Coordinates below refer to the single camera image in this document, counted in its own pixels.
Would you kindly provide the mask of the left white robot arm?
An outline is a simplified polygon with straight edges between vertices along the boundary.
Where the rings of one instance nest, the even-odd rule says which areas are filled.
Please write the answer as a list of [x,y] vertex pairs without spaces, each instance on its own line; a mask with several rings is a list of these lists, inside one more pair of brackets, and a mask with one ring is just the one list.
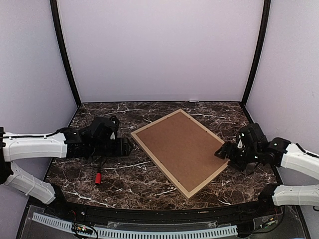
[[93,156],[124,157],[133,145],[118,137],[117,117],[96,117],[82,129],[64,127],[47,134],[14,134],[0,129],[0,182],[50,205],[59,217],[70,213],[61,189],[45,183],[21,169],[16,160],[25,158],[86,158]]

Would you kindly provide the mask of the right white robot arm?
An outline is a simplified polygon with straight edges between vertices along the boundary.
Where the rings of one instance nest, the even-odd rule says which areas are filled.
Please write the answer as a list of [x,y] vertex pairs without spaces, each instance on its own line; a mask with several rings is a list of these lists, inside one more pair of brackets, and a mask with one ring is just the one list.
[[[215,156],[229,159],[229,164],[243,172],[251,163],[269,164],[271,166],[291,169],[308,175],[319,177],[319,156],[303,149],[298,143],[275,137],[268,141],[258,123],[241,128],[235,142],[225,142]],[[299,205],[319,206],[319,186],[287,186],[268,184],[259,194],[254,211],[265,216],[274,206]]]

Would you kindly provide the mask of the red handled screwdriver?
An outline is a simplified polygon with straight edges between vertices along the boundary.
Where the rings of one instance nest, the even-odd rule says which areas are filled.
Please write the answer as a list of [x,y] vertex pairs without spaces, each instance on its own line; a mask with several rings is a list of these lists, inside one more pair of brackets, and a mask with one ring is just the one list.
[[98,168],[97,170],[97,174],[96,174],[96,177],[95,177],[95,185],[100,185],[101,184],[101,168]]

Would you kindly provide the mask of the wooden picture frame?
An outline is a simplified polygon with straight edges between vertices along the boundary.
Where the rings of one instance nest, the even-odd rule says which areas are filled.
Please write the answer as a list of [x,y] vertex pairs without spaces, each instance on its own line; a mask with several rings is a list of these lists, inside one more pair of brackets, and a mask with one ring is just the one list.
[[131,136],[188,199],[228,166],[227,159],[215,156],[223,140],[182,109],[133,131]]

